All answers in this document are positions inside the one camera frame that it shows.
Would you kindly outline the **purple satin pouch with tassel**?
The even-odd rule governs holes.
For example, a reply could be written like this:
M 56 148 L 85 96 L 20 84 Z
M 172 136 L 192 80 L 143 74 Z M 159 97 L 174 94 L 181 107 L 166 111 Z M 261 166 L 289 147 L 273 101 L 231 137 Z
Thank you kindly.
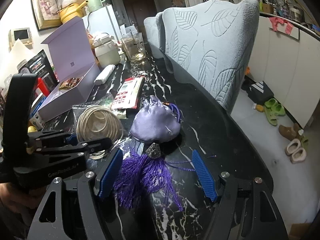
M 164 192 L 164 201 L 173 201 L 180 211 L 183 206 L 172 184 L 170 168 L 185 170 L 182 161 L 166 161 L 164 146 L 175 140 L 181 131 L 181 112 L 174 103 L 163 103 L 152 95 L 144 100 L 136 114 L 131 138 L 144 144 L 141 153 L 131 147 L 123 160 L 114 183 L 119 204 L 134 209 L 143 196 Z

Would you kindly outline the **white cable bag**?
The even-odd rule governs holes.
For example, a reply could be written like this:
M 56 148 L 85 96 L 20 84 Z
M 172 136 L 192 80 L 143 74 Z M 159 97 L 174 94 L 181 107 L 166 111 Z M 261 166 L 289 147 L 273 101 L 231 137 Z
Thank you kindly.
M 111 140 L 111 149 L 123 142 L 125 130 L 120 119 L 108 108 L 100 105 L 74 105 L 74 127 L 77 140 Z

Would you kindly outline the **red plastic container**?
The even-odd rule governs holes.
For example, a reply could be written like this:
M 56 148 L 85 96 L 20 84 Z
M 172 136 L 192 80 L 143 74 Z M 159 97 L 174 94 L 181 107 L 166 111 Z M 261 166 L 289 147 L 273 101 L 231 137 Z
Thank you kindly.
M 48 97 L 50 95 L 49 89 L 40 77 L 37 78 L 37 88 L 42 92 L 42 94 L 45 97 Z

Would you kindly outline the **black snack package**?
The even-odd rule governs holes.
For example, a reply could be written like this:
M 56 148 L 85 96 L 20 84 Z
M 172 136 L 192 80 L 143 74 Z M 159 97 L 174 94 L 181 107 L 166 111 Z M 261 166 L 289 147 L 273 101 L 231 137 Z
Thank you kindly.
M 32 57 L 27 62 L 27 67 L 32 74 L 37 74 L 42 79 L 50 92 L 58 85 L 57 78 L 44 50 Z

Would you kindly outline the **lilac gift box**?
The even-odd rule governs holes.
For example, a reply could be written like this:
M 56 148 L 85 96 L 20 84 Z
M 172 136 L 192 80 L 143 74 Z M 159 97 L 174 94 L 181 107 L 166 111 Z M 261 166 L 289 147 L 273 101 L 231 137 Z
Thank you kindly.
M 49 48 L 50 56 L 60 83 L 79 78 L 78 84 L 64 92 L 57 85 L 39 108 L 43 121 L 57 117 L 72 109 L 73 105 L 84 103 L 100 74 L 95 57 L 89 44 L 82 18 L 76 16 L 67 21 L 43 42 Z

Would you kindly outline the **green slipper pair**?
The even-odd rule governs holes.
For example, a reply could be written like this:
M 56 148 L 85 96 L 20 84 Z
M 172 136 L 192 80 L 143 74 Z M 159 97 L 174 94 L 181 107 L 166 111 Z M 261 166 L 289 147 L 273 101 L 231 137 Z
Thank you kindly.
M 279 103 L 275 98 L 271 98 L 270 100 L 264 103 L 264 112 L 268 122 L 272 126 L 278 125 L 278 117 L 285 116 L 285 108 Z

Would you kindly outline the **white foam board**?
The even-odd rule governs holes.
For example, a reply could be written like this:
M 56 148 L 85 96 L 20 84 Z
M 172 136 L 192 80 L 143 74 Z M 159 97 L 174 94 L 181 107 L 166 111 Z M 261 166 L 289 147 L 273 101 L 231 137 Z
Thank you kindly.
M 9 75 L 18 73 L 17 66 L 24 60 L 29 61 L 34 56 L 32 49 L 28 49 L 20 40 L 16 41 L 10 52 L 1 50 L 1 87 Z

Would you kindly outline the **glass pitcher with tea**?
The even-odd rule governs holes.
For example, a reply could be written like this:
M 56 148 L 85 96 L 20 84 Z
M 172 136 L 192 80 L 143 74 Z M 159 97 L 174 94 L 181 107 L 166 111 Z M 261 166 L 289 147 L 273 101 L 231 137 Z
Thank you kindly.
M 142 33 L 129 33 L 121 39 L 121 42 L 129 61 L 138 62 L 146 57 Z

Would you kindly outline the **near light blue chair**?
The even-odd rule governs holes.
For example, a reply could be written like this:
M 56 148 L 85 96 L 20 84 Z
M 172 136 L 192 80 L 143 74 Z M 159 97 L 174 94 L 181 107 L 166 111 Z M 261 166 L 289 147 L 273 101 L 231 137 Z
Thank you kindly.
M 172 7 L 164 10 L 162 20 L 165 54 L 231 113 L 257 34 L 257 0 Z

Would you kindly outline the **white cabinet counter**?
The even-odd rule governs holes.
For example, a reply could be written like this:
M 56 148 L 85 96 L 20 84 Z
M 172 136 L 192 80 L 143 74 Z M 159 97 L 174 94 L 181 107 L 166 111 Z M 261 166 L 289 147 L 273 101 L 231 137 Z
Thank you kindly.
M 274 97 L 305 127 L 319 103 L 319 35 L 292 23 L 272 29 L 268 14 L 259 17 L 251 58 L 250 74 L 264 81 Z

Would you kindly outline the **framed flower picture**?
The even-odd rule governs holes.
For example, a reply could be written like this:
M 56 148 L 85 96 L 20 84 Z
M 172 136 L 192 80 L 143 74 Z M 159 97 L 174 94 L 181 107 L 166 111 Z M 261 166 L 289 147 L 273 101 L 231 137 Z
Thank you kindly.
M 31 0 L 33 15 L 38 31 L 59 27 L 59 0 Z

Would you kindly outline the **yellow pot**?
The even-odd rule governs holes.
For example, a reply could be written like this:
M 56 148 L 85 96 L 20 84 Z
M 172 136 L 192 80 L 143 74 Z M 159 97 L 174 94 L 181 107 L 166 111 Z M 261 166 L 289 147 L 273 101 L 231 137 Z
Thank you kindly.
M 88 3 L 87 0 L 82 2 L 81 4 L 79 3 L 72 3 L 58 11 L 59 16 L 60 16 L 60 21 L 62 24 L 65 24 L 69 20 L 73 19 L 74 17 L 78 16 L 80 18 L 83 17 L 83 14 L 81 12 L 81 9 L 86 6 Z

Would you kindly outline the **white mini fridge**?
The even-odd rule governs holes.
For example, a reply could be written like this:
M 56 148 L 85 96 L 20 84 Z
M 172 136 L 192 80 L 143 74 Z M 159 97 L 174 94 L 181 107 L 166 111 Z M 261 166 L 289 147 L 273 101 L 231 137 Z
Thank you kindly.
M 106 5 L 82 18 L 86 29 L 92 36 L 107 33 L 117 42 L 122 39 L 120 27 L 111 4 Z

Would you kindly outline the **far light blue chair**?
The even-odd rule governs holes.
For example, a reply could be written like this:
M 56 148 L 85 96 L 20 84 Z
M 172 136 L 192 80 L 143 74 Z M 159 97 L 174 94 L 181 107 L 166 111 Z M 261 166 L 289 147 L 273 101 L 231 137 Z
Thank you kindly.
M 163 12 L 159 12 L 154 17 L 147 17 L 144 20 L 147 41 L 151 49 L 152 56 L 156 59 L 163 58 L 165 47 L 165 30 L 162 18 Z

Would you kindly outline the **pink cloth on counter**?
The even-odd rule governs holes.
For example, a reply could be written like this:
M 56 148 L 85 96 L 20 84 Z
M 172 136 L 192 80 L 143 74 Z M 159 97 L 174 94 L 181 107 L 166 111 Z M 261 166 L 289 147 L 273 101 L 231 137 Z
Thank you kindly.
M 271 17 L 269 18 L 273 31 L 278 31 L 278 25 L 286 25 L 285 26 L 285 34 L 290 35 L 293 29 L 293 25 L 288 21 L 279 17 Z

